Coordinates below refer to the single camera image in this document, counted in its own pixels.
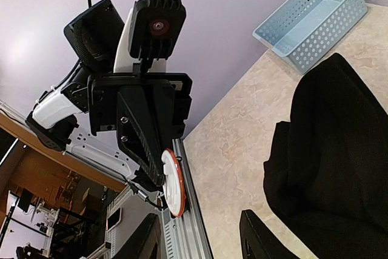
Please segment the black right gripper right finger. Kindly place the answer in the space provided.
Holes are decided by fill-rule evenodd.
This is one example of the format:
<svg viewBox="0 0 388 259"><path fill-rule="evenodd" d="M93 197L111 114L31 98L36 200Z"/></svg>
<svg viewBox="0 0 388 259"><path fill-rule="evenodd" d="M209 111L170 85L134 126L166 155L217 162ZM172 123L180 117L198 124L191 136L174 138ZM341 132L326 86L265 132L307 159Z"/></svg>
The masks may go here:
<svg viewBox="0 0 388 259"><path fill-rule="evenodd" d="M245 259L298 258L277 239L250 209L241 212L239 233L242 257Z"/></svg>

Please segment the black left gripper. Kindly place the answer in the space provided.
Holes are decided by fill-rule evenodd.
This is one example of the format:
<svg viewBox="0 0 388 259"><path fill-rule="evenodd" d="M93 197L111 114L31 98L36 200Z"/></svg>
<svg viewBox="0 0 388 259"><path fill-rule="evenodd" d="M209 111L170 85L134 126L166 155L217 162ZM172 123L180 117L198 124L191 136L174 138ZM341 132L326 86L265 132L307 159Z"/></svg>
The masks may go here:
<svg viewBox="0 0 388 259"><path fill-rule="evenodd" d="M192 99L185 73L93 75L88 81L90 130L117 130L119 148L156 186L164 183L161 150L182 137Z"/></svg>

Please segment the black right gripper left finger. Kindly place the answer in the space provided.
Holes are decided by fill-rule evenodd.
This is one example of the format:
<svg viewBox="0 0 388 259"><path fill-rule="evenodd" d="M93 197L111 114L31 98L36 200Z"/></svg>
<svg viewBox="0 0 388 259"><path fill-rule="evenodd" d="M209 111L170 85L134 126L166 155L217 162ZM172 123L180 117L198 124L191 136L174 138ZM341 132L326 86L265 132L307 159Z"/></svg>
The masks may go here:
<svg viewBox="0 0 388 259"><path fill-rule="evenodd" d="M129 258L161 258L161 224L157 214L148 214L113 257Z"/></svg>

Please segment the red round brooch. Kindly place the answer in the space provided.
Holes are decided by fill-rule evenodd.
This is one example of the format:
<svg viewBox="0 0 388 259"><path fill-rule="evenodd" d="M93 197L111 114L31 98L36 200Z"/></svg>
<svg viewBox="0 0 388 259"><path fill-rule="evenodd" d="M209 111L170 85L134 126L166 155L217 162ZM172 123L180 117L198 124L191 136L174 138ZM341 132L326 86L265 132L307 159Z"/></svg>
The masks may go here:
<svg viewBox="0 0 388 259"><path fill-rule="evenodd" d="M162 185L167 207L174 217L181 217L186 204L186 192L180 163L170 149L161 155L164 183Z"/></svg>

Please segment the black garment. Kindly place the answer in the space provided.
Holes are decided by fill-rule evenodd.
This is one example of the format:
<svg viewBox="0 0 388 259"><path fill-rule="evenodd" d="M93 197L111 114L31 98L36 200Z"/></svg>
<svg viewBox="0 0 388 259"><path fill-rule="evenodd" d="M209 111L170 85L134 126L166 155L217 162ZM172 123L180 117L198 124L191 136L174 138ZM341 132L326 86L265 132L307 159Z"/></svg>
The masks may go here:
<svg viewBox="0 0 388 259"><path fill-rule="evenodd" d="M340 54L299 81L264 192L317 257L387 257L387 112Z"/></svg>

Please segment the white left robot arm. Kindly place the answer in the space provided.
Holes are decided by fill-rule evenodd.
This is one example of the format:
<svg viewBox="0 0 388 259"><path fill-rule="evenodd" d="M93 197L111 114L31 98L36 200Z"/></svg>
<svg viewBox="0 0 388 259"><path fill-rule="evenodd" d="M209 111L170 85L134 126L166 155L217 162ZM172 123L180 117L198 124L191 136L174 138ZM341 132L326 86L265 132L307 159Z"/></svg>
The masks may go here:
<svg viewBox="0 0 388 259"><path fill-rule="evenodd" d="M118 147L139 165L139 184L165 182L161 155L182 137L192 99L192 80L185 73L109 73L80 70L63 88L45 93L26 119L49 149L70 145L79 126L78 113L88 113L90 131L116 131Z"/></svg>

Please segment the light blue plastic basket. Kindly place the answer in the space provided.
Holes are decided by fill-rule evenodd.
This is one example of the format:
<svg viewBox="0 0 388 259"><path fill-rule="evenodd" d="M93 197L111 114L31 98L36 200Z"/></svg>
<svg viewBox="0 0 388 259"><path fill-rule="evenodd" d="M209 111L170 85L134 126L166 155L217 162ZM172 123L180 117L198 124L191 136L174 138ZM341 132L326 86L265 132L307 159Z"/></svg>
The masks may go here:
<svg viewBox="0 0 388 259"><path fill-rule="evenodd" d="M252 35L303 75L366 13L365 0L287 0Z"/></svg>

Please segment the front aluminium rail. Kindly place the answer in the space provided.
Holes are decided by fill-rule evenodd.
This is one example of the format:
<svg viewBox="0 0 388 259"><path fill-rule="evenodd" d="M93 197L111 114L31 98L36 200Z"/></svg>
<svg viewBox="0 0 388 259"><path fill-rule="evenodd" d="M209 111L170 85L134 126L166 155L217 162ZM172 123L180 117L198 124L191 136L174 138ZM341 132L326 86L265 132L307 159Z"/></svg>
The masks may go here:
<svg viewBox="0 0 388 259"><path fill-rule="evenodd" d="M120 210L118 224L105 233L104 258L212 258L183 142L163 154L166 182L157 195L164 210L126 187L107 207Z"/></svg>

